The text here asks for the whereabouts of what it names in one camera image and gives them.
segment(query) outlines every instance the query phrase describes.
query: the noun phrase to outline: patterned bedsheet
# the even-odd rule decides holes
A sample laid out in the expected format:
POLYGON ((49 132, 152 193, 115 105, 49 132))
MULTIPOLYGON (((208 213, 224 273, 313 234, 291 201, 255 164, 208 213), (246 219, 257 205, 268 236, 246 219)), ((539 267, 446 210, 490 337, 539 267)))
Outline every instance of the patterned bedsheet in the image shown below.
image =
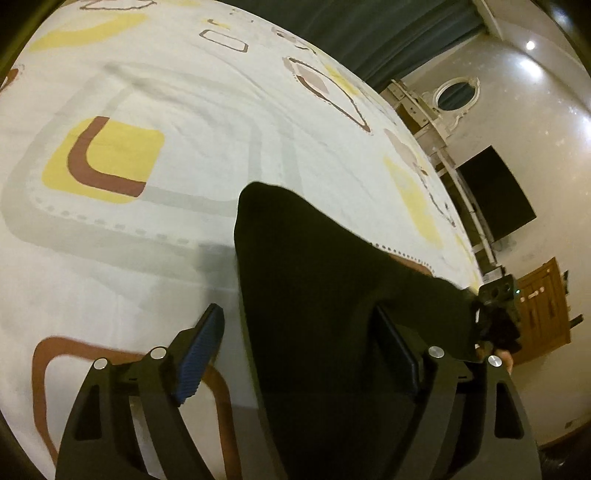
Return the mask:
POLYGON ((167 345, 214 301, 225 337, 181 413, 217 479, 277 478, 239 311, 242 188, 283 185, 478 288, 457 212, 387 103, 289 32, 210 0, 67 3, 0 90, 0 408, 53 478, 91 361, 167 345))

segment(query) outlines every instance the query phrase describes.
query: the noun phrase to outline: black plastic bracket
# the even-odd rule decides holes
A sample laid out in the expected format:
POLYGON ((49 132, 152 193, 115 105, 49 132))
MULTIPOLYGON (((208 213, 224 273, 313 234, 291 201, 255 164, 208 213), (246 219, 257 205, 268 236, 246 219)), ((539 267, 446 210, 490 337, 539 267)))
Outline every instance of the black plastic bracket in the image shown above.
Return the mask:
POLYGON ((395 324, 380 305, 374 309, 371 325, 389 370, 406 393, 418 395, 425 387, 423 353, 427 345, 423 339, 416 330, 395 324))
POLYGON ((123 365, 95 361, 66 424, 56 480, 155 480, 139 450, 130 396, 141 400, 166 478, 213 480, 178 407, 196 392, 223 330, 223 311, 211 304, 168 349, 156 347, 140 361, 123 365))

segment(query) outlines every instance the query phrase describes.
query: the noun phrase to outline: yellow square pattern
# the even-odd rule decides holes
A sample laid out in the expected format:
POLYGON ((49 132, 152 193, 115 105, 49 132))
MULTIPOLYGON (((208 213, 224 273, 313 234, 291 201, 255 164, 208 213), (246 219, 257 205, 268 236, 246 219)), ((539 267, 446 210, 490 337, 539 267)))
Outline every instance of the yellow square pattern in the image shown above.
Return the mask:
POLYGON ((402 201, 421 236, 434 247, 441 249, 443 241, 437 230, 435 220, 429 212, 426 192, 421 190, 414 179, 403 169, 398 167, 388 157, 384 157, 384 164, 390 172, 402 201))
MULTIPOLYGON (((41 180, 54 190, 84 195, 111 203, 128 203, 135 198, 121 193, 110 192, 77 181, 68 169, 70 150, 94 119, 87 119, 76 125, 49 159, 41 180)), ((146 182, 150 177, 164 135, 158 130, 135 127, 109 120, 92 139, 86 159, 97 172, 116 175, 124 179, 146 182)))

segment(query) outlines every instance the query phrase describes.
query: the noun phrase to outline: ceiling light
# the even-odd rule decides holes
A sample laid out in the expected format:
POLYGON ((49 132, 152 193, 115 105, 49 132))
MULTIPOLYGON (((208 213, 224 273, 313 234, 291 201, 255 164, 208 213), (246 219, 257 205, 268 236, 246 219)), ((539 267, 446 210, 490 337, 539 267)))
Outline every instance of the ceiling light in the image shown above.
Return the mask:
POLYGON ((533 60, 524 59, 521 60, 519 63, 531 76, 534 80, 539 80, 542 78, 543 70, 542 68, 533 60))

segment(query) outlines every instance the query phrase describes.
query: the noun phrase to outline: wooden cabinet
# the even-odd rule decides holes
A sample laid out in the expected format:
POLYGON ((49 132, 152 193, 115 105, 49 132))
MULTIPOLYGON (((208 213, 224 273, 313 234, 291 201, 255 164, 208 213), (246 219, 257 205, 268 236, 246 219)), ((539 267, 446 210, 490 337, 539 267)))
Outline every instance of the wooden cabinet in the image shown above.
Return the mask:
POLYGON ((555 258, 517 281, 521 345, 513 356, 516 365, 570 343, 566 296, 555 258))

